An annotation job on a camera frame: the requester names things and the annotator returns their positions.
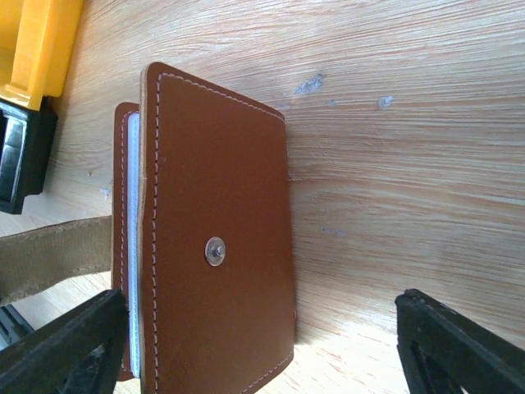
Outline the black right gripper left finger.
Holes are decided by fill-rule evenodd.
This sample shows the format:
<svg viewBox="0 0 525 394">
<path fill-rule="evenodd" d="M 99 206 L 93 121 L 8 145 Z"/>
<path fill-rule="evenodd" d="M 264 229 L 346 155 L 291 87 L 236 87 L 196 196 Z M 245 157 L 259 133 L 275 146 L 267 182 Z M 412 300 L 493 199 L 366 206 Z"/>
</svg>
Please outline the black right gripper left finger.
<svg viewBox="0 0 525 394">
<path fill-rule="evenodd" d="M 1 351 L 2 393 L 112 393 L 128 334 L 121 291 L 102 291 Z"/>
</svg>

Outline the brown leather card holder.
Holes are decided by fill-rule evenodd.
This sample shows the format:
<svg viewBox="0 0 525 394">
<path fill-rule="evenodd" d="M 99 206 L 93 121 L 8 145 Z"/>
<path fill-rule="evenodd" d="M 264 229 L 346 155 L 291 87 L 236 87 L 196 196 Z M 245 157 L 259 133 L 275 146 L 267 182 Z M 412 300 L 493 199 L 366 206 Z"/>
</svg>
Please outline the brown leather card holder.
<svg viewBox="0 0 525 394">
<path fill-rule="evenodd" d="M 256 392 L 294 357 L 284 116 L 155 62 L 116 107 L 113 167 L 111 215 L 2 238 L 1 351 L 119 290 L 116 382 Z"/>
</svg>

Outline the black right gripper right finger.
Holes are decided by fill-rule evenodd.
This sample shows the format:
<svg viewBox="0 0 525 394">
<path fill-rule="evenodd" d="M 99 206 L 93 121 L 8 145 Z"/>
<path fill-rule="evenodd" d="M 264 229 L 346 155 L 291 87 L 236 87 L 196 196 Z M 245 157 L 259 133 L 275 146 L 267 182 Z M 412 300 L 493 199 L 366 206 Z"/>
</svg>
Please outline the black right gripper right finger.
<svg viewBox="0 0 525 394">
<path fill-rule="evenodd" d="M 417 289 L 395 305 L 411 393 L 524 392 L 524 350 Z"/>
</svg>

